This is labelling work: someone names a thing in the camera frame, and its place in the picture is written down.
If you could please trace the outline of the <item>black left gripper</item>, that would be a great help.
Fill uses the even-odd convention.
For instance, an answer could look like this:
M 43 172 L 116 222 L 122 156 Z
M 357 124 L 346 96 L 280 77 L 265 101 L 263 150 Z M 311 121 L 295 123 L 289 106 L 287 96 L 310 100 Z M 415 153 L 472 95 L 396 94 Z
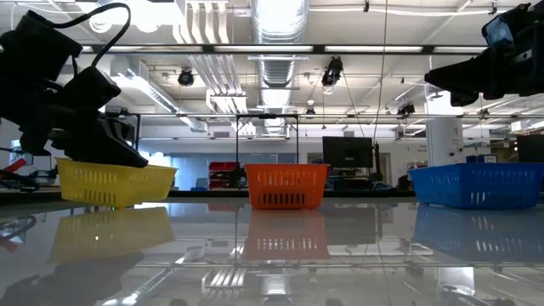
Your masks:
M 143 168 L 148 161 L 122 137 L 122 124 L 106 119 L 99 108 L 121 93 L 109 76 L 94 66 L 65 86 L 0 70 L 0 117 L 20 127 L 24 151 L 47 156 L 48 141 L 76 162 Z

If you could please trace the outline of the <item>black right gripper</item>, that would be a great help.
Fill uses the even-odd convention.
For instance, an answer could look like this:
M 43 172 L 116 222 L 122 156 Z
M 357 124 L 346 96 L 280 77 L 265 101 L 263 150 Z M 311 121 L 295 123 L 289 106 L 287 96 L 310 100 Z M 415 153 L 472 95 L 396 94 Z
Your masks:
M 501 51 L 497 88 L 504 94 L 544 94 L 544 21 L 518 33 Z M 451 106 L 467 106 L 479 94 L 496 95 L 496 49 L 487 48 L 469 60 L 430 70 L 424 80 L 450 92 Z

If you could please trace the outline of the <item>yellow plastic basket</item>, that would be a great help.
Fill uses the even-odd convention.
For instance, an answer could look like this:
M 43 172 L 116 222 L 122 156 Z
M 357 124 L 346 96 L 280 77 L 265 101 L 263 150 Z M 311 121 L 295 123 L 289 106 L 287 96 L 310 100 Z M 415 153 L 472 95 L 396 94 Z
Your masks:
M 125 167 L 58 158 L 61 196 L 93 206 L 130 207 L 168 197 L 177 170 L 148 165 Z

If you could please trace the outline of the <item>white pillar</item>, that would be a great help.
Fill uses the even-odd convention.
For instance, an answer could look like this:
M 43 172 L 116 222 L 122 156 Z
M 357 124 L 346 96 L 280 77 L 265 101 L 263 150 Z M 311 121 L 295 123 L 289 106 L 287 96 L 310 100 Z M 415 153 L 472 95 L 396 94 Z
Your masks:
M 444 166 L 465 162 L 461 107 L 451 105 L 451 93 L 440 91 L 426 98 L 428 165 Z

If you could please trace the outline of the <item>dark monitor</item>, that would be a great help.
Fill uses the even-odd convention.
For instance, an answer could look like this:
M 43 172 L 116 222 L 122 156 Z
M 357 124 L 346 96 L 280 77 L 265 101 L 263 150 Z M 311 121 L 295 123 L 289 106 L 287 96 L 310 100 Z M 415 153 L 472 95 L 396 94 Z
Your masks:
M 519 162 L 544 163 L 544 134 L 520 135 L 517 147 Z

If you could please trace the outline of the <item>blue plastic basket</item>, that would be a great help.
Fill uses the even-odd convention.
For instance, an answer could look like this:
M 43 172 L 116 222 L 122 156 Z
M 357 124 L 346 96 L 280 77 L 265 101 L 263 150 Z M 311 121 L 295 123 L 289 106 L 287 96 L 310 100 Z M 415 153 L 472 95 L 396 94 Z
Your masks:
M 544 181 L 540 163 L 458 163 L 409 171 L 421 203 L 460 209 L 525 209 Z

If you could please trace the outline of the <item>red object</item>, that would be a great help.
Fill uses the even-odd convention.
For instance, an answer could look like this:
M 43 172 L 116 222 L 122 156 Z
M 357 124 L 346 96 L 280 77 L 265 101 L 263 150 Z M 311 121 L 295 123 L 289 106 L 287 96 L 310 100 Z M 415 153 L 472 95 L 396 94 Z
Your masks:
M 5 168 L 0 169 L 0 176 L 8 175 L 8 174 L 15 174 L 19 169 L 21 169 L 23 166 L 26 165 L 26 160 L 23 158 L 20 158 Z

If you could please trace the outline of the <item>black ceiling spotlight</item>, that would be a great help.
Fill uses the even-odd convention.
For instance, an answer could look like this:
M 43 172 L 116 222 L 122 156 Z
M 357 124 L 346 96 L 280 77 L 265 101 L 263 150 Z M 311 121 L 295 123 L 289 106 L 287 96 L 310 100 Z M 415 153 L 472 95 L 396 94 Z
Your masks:
M 183 68 L 178 76 L 178 84 L 182 87 L 190 87 L 193 85 L 194 81 L 195 78 L 192 69 L 189 67 Z

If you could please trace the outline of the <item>red storage bins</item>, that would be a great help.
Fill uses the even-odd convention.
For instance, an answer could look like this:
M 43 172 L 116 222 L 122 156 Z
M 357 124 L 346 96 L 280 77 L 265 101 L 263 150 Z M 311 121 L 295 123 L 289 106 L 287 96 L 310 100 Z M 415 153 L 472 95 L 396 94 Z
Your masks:
M 239 163 L 235 161 L 211 161 L 208 166 L 208 189 L 238 187 Z

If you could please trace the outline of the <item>large black monitor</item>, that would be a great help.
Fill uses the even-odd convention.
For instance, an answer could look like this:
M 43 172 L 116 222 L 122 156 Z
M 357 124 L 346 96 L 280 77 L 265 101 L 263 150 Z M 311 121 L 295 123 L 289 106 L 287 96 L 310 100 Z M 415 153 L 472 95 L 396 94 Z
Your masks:
M 372 168 L 372 138 L 323 137 L 324 162 L 336 168 Z

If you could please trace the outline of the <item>orange plastic basket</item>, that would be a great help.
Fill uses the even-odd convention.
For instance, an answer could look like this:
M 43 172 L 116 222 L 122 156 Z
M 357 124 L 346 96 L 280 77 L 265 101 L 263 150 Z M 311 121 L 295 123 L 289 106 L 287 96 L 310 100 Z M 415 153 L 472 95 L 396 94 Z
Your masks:
M 327 164 L 246 164 L 254 210 L 315 210 L 321 207 Z

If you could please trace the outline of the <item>long ceiling light bar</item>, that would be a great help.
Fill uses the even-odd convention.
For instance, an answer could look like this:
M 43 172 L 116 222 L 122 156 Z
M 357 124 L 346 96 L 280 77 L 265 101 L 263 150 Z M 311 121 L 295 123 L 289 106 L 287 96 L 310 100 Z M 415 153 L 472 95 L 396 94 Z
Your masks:
M 471 45 L 325 45 L 325 44 L 141 44 L 116 45 L 109 54 L 385 54 L 477 55 L 486 46 Z

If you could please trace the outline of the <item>silver ceiling duct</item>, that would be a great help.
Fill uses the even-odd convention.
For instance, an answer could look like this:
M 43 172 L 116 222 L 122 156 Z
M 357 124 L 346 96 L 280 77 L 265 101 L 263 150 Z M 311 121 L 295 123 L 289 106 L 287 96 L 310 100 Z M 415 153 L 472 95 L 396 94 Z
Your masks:
M 309 17 L 309 0 L 251 0 L 253 42 L 300 44 Z M 299 60 L 293 54 L 262 55 L 257 61 L 260 99 L 280 116 L 291 102 Z

